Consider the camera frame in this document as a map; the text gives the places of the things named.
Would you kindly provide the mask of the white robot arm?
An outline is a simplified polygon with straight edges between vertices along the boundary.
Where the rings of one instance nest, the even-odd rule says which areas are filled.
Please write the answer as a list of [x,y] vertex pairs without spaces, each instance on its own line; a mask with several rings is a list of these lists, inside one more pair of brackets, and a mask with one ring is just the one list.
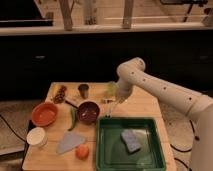
[[145,62],[133,58],[117,67],[116,100],[123,103],[137,86],[172,106],[196,124],[189,171],[213,171],[213,98],[145,73]]

